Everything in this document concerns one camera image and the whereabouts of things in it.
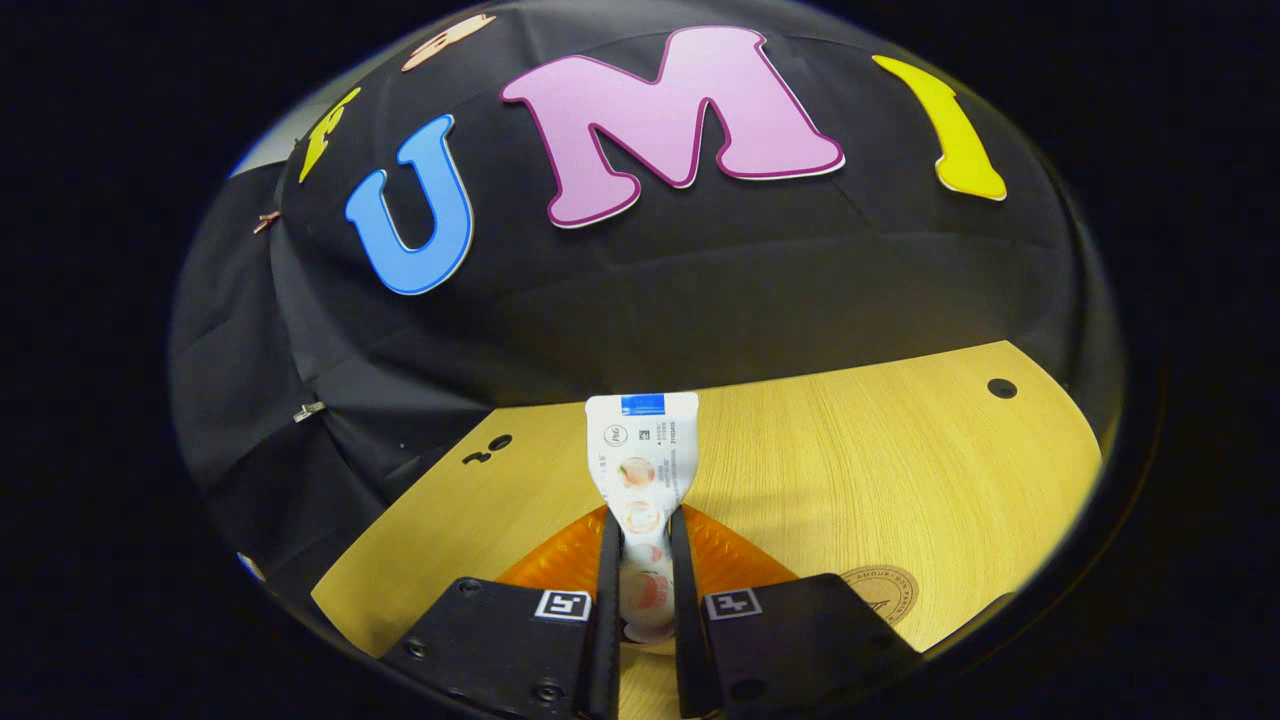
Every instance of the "yellow letter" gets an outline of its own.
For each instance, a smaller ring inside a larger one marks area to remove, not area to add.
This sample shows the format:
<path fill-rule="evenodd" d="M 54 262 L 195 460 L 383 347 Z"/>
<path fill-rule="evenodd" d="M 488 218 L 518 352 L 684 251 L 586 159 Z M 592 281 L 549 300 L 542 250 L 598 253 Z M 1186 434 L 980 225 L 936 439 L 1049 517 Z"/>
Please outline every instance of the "yellow letter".
<path fill-rule="evenodd" d="M 483 28 L 484 26 L 494 20 L 493 15 L 485 15 L 480 13 L 479 15 L 470 17 L 461 23 L 451 27 L 449 29 L 436 35 L 431 40 L 428 40 L 422 45 L 419 45 L 417 50 L 413 50 L 408 55 L 408 60 L 401 65 L 401 72 L 407 73 L 413 68 L 421 65 L 426 60 L 431 59 L 436 53 L 444 50 L 447 46 L 462 40 L 463 37 L 471 35 L 472 32 Z"/>
<path fill-rule="evenodd" d="M 938 181 L 947 190 L 988 200 L 1009 197 L 1005 178 L 991 167 L 978 131 L 956 102 L 955 91 L 920 68 L 883 55 L 872 55 L 872 59 L 905 82 L 929 115 L 942 145 L 942 156 L 934 163 Z"/>
<path fill-rule="evenodd" d="M 307 179 L 307 173 L 311 172 L 311 168 L 316 164 L 316 160 L 320 159 L 320 155 L 324 155 L 324 149 L 329 147 L 329 141 L 325 140 L 324 136 L 329 135 L 338 127 L 338 120 L 342 119 L 342 106 L 351 102 L 351 99 L 357 94 L 360 94 L 358 87 L 348 92 L 347 96 L 343 97 L 340 102 L 334 105 L 333 110 L 329 110 L 329 114 L 325 115 L 319 124 L 316 124 L 316 129 L 311 131 L 310 142 L 307 143 L 307 156 L 302 160 L 302 173 L 298 176 L 300 183 Z"/>

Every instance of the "black fabric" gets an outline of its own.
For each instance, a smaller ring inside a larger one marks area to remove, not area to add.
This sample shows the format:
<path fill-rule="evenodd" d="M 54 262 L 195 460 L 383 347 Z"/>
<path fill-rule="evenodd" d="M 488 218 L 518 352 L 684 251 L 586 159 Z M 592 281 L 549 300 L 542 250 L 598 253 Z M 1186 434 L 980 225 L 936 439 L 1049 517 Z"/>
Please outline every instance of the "black fabric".
<path fill-rule="evenodd" d="M 677 391 L 915 357 L 1010 340 L 1069 388 L 1100 438 L 1117 409 L 1116 333 L 1092 238 L 1034 149 L 965 86 L 910 53 L 805 8 L 663 0 L 490 4 L 499 15 L 402 73 L 358 82 L 298 183 L 283 165 L 228 181 L 183 273 L 172 350 L 183 454 L 215 518 L 269 585 L 308 588 L 378 514 L 493 407 Z M 434 36 L 472 13 L 440 20 Z M 639 202 L 556 228 L 556 183 L 529 110 L 500 88 L 586 54 L 653 79 L 667 36 L 700 24 L 762 32 L 764 51 L 847 161 L 819 177 L 719 172 L 703 128 L 692 187 L 675 190 L 607 138 Z M 946 81 L 1009 187 L 1002 202 L 946 190 L 919 101 L 872 54 Z M 399 145 L 449 113 L 475 214 L 457 273 L 401 296 L 344 218 L 385 169 L 412 247 L 431 215 Z M 253 236 L 257 215 L 282 210 Z M 323 400 L 302 425 L 292 414 Z"/>

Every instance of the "circular logo stamp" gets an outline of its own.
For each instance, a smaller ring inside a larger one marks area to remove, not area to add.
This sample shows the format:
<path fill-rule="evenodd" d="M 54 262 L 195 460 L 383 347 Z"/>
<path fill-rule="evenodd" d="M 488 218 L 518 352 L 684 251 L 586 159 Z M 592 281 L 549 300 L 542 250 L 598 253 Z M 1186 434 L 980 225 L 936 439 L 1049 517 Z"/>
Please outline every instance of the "circular logo stamp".
<path fill-rule="evenodd" d="M 621 447 L 627 442 L 627 429 L 622 425 L 609 425 L 604 428 L 604 442 L 609 447 Z"/>
<path fill-rule="evenodd" d="M 892 565 L 868 565 L 840 577 L 890 625 L 910 612 L 920 594 L 915 578 Z"/>

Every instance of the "wooden surface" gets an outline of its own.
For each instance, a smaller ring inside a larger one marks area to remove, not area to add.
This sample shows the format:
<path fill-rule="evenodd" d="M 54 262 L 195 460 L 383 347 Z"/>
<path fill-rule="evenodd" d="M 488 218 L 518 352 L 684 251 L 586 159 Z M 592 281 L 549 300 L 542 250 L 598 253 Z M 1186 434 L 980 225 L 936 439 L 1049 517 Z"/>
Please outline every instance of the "wooden surface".
<path fill-rule="evenodd" d="M 922 651 L 1029 579 L 1100 468 L 1083 415 L 1007 342 L 698 392 L 686 502 L 801 577 L 905 568 L 919 597 L 895 629 Z M 581 402 L 495 410 L 352 544 L 316 603 L 380 656 L 451 580 L 498 577 L 600 505 L 585 428 Z M 500 434 L 515 439 L 488 462 L 461 462 Z M 671 657 L 627 651 L 623 667 L 623 717 L 678 716 Z"/>

